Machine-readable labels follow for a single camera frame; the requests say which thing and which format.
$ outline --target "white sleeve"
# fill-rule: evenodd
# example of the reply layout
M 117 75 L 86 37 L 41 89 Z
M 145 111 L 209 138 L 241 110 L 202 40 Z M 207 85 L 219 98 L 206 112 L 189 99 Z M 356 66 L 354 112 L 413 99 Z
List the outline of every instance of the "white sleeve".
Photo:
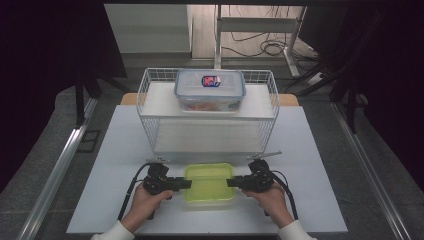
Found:
M 120 221 L 117 221 L 107 232 L 96 234 L 91 237 L 91 240 L 133 240 L 134 238 L 134 234 L 122 226 Z
M 311 238 L 305 230 L 303 230 L 302 225 L 300 225 L 299 220 L 296 220 L 289 225 L 280 228 L 277 232 L 281 240 L 311 240 Z

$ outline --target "plastic food container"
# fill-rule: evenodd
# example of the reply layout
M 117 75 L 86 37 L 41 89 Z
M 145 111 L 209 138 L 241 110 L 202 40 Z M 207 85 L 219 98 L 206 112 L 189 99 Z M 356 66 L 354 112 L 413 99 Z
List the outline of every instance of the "plastic food container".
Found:
M 183 111 L 231 113 L 239 110 L 246 88 L 240 71 L 184 69 L 174 93 Z
M 192 180 L 191 188 L 184 191 L 188 203 L 223 202 L 234 197 L 234 188 L 227 186 L 227 179 L 233 177 L 228 163 L 188 165 L 184 177 Z

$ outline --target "food container lid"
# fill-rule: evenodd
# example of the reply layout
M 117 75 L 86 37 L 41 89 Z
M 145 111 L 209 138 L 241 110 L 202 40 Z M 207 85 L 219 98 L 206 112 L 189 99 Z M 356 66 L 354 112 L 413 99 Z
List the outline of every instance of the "food container lid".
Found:
M 174 92 L 177 97 L 243 98 L 246 88 L 240 71 L 183 69 L 177 74 Z
M 188 165 L 184 178 L 192 183 L 184 191 L 184 199 L 187 202 L 230 200 L 235 191 L 228 187 L 227 179 L 232 177 L 233 167 L 228 163 Z

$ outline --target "metal rail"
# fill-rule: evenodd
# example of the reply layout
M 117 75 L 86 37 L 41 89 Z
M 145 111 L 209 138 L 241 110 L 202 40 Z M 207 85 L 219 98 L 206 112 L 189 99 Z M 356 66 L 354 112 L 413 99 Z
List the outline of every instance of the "metal rail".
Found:
M 90 118 L 96 107 L 97 100 L 90 99 L 85 107 L 85 119 L 79 129 L 74 129 L 68 139 L 59 159 L 56 162 L 43 190 L 38 196 L 37 202 L 29 213 L 21 232 L 16 239 L 34 239 L 43 223 L 44 217 L 56 195 L 57 190 L 68 170 L 69 164 L 81 142 L 82 136 L 87 129 Z
M 386 189 L 383 186 L 380 178 L 377 175 L 368 155 L 366 154 L 364 148 L 362 147 L 361 142 L 359 141 L 356 134 L 353 134 L 349 126 L 345 121 L 345 114 L 341 107 L 340 103 L 332 103 L 333 109 L 336 112 L 338 120 L 342 125 L 343 131 L 345 132 L 349 143 L 351 144 L 353 150 L 355 151 L 356 157 L 359 160 L 359 164 L 364 171 L 364 174 L 368 180 L 368 183 L 371 186 L 371 189 L 374 192 L 375 197 L 377 198 L 380 207 L 383 210 L 384 215 L 387 218 L 387 221 L 390 227 L 393 230 L 394 235 L 399 240 L 412 239 L 409 235 L 405 224 L 394 204 L 393 200 L 390 198 Z

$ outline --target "green plastic container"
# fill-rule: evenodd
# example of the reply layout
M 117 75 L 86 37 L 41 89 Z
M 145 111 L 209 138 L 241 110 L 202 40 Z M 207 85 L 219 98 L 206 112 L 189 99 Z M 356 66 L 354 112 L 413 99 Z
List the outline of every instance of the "green plastic container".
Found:
M 233 172 L 228 163 L 188 165 L 184 177 L 192 183 L 184 191 L 184 199 L 189 203 L 230 200 L 235 191 L 227 186 L 227 179 L 233 177 Z

